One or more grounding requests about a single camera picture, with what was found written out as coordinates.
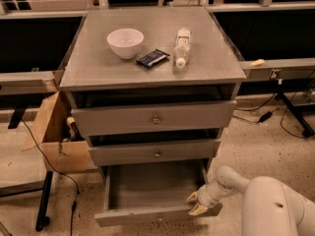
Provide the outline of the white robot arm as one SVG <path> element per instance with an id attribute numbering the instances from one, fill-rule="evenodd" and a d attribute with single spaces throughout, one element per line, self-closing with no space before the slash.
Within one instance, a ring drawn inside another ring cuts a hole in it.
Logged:
<path id="1" fill-rule="evenodd" d="M 197 216 L 215 207 L 222 198 L 240 193 L 242 236 L 315 236 L 315 204 L 278 179 L 247 179 L 221 166 L 213 181 L 188 198 Z"/>

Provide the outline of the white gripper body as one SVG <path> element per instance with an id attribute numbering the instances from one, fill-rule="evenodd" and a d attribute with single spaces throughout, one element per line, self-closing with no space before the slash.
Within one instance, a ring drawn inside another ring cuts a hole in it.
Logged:
<path id="1" fill-rule="evenodd" d="M 223 197 L 225 187 L 217 181 L 202 186 L 197 192 L 198 205 L 203 208 L 215 207 Z"/>

